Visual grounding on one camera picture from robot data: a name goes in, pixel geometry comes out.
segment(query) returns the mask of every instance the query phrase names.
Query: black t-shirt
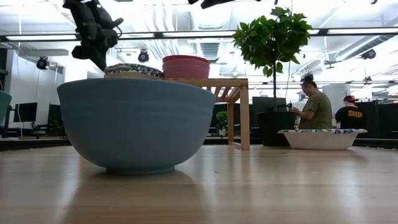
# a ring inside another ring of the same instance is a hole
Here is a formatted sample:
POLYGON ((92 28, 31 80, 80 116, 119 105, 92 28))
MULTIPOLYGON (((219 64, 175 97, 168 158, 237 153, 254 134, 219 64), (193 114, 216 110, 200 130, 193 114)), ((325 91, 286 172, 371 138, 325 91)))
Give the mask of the black t-shirt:
POLYGON ((356 106, 345 106, 337 111, 336 122, 340 123, 341 129, 364 129, 366 128, 366 117, 363 111, 356 106))

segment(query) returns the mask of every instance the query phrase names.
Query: green leaves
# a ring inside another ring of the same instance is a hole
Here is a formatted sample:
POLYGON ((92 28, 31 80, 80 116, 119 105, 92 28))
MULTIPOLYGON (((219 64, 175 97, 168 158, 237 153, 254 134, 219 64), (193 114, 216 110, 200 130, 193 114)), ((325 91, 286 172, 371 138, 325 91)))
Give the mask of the green leaves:
POLYGON ((273 16, 281 16, 281 15, 285 15, 285 9, 281 8, 281 7, 275 7, 275 9, 273 9, 271 11, 271 15, 273 16))
POLYGON ((241 28, 243 31, 246 31, 249 29, 249 26, 247 24, 245 24, 244 22, 241 22, 240 25, 241 25, 241 28))
POLYGON ((234 46, 241 49, 243 59, 256 69, 264 67, 262 72, 267 77, 274 70, 282 73, 283 62, 300 63, 295 55, 308 44, 308 30, 312 29, 301 13, 292 14, 289 9, 275 7, 271 14, 276 18, 261 16, 249 24, 241 22, 241 29, 238 27, 233 35, 234 46))
POLYGON ((270 77, 272 75, 273 71, 274 70, 272 68, 269 68, 268 71, 267 71, 267 77, 270 77))
POLYGON ((265 67, 262 69, 262 73, 263 73, 264 75, 267 75, 267 72, 268 72, 268 67, 265 66, 265 67))
POLYGON ((277 73, 283 73, 283 69, 284 69, 284 66, 282 65, 282 63, 280 63, 280 62, 276 63, 276 72, 277 73))
POLYGON ((292 60, 294 63, 300 65, 300 62, 297 60, 296 56, 293 55, 293 57, 291 58, 291 60, 292 60))

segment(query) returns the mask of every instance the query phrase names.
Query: olive t-shirt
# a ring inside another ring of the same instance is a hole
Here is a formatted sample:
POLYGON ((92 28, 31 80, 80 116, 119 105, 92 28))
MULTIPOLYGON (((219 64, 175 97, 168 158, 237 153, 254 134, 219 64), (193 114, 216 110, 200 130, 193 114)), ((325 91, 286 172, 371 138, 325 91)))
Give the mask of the olive t-shirt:
POLYGON ((300 129, 331 128, 331 104, 326 94, 319 92, 310 96, 303 109, 303 112, 306 111, 313 111, 315 114, 311 120, 301 118, 300 129))

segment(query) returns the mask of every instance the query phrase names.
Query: ceiling light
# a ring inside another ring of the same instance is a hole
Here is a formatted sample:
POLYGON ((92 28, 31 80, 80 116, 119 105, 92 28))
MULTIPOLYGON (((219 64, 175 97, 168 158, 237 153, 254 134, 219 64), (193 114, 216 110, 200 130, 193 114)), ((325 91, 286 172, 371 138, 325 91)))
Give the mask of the ceiling light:
POLYGON ((191 31, 191 32, 164 32, 164 37, 174 38, 200 38, 200 37, 232 37, 235 33, 233 30, 218 30, 218 31, 191 31))
POLYGON ((77 40, 75 35, 15 35, 6 36, 10 41, 35 41, 35 40, 77 40))
POLYGON ((0 6, 21 6, 38 2, 46 2, 47 0, 0 0, 0 6))
POLYGON ((319 30, 318 30, 318 29, 309 30, 308 33, 309 33, 310 35, 315 35, 315 34, 318 34, 318 33, 319 33, 319 30))
POLYGON ((190 39, 188 44, 203 44, 203 43, 231 43, 232 38, 208 38, 208 39, 190 39))
POLYGON ((154 33, 122 34, 122 36, 120 36, 119 40, 123 40, 123 39, 150 39, 150 38, 154 38, 154 37, 155 37, 154 33))
POLYGON ((398 27, 365 29, 330 29, 328 34, 391 34, 398 33, 398 27))

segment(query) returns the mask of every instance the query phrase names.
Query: security camera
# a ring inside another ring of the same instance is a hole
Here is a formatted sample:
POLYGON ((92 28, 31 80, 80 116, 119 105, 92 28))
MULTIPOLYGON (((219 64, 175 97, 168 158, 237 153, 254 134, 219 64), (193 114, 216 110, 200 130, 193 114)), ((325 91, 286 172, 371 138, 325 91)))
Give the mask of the security camera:
POLYGON ((40 59, 36 63, 36 67, 40 70, 49 69, 50 62, 46 56, 41 56, 40 59))
POLYGON ((142 63, 149 61, 149 55, 147 50, 141 50, 141 53, 138 55, 138 61, 142 63))
POLYGON ((373 49, 371 49, 371 50, 368 50, 367 52, 363 53, 361 58, 364 59, 364 60, 366 60, 366 59, 374 59, 375 56, 376 56, 376 52, 373 49))

